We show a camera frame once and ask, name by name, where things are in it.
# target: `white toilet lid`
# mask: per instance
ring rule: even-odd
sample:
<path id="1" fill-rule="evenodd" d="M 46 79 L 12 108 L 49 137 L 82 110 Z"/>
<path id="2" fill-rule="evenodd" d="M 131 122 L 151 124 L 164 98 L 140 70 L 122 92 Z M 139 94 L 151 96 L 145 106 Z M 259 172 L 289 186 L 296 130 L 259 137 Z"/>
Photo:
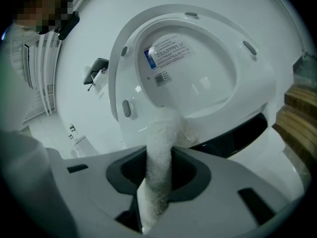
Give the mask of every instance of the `white toilet lid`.
<path id="1" fill-rule="evenodd" d="M 124 39 L 122 35 L 127 40 L 121 46 L 116 68 L 112 59 L 118 51 L 111 52 L 110 104 L 114 94 L 115 111 L 128 147 L 145 143 L 148 120 L 157 107 L 174 108 L 197 123 L 201 142 L 243 122 L 275 94 L 273 72 L 262 56 L 254 55 L 258 48 L 243 29 L 203 8 L 177 5 L 182 11 L 171 9 L 169 13 L 169 6 L 176 5 L 162 5 L 165 14 L 139 24 L 133 22 L 136 29 L 131 34 L 127 34 L 126 26 L 123 28 L 125 32 L 117 41 Z M 114 70 L 116 76 L 111 78 Z M 261 98 L 258 91 L 264 89 L 268 91 Z M 239 105 L 237 101 L 250 102 L 255 95 L 251 104 L 233 110 Z"/>

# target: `label sticker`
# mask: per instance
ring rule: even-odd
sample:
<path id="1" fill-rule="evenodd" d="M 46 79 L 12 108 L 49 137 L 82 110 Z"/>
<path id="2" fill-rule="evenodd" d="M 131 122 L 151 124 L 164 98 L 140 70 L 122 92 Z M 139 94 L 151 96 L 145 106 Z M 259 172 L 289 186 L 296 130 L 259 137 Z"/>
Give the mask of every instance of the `label sticker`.
<path id="1" fill-rule="evenodd" d="M 156 74 L 154 76 L 154 79 L 155 79 L 157 86 L 164 85 L 172 80 L 171 77 L 168 75 L 166 70 L 160 72 L 159 74 Z"/>
<path id="2" fill-rule="evenodd" d="M 158 43 L 144 49 L 149 65 L 155 71 L 189 57 L 193 53 L 182 38 L 175 34 L 164 36 L 156 42 Z"/>

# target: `toilet lid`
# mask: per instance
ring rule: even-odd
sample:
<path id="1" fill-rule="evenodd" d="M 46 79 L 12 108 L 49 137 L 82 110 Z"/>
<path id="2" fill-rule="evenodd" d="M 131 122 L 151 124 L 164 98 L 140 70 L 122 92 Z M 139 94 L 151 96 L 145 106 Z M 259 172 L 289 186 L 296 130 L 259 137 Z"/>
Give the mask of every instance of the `toilet lid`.
<path id="1" fill-rule="evenodd" d="M 198 122 L 200 141 L 232 129 L 232 122 L 218 124 L 221 130 L 206 135 L 215 114 L 228 116 L 233 96 L 248 98 L 245 92 L 252 84 L 273 91 L 230 115 L 232 120 L 245 118 L 275 93 L 272 70 L 265 69 L 258 51 L 245 30 L 204 8 L 167 4 L 134 17 L 120 32 L 109 62 L 110 106 L 127 146 L 145 142 L 144 130 L 158 107 L 174 108 Z M 241 84 L 242 77 L 252 80 L 249 89 Z"/>

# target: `towel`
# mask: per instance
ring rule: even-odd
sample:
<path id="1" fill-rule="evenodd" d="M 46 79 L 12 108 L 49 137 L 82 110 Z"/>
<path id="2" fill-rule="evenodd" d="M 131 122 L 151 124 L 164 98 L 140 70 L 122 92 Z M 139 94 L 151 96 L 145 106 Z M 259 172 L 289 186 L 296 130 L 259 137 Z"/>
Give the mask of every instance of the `towel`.
<path id="1" fill-rule="evenodd" d="M 137 191 L 143 233 L 151 230 L 168 207 L 172 188 L 171 148 L 191 147 L 197 137 L 190 124 L 173 109 L 157 109 L 149 122 L 146 175 Z"/>

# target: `white cloth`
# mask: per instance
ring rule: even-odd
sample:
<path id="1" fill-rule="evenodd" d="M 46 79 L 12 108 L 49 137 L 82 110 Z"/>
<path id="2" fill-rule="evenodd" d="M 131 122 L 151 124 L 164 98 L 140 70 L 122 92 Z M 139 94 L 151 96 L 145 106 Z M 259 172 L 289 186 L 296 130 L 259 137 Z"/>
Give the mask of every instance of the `white cloth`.
<path id="1" fill-rule="evenodd" d="M 190 147 L 197 139 L 192 127 L 177 111 L 159 108 L 148 125 L 146 176 L 138 192 L 138 205 L 144 233 L 167 208 L 172 188 L 171 148 Z"/>

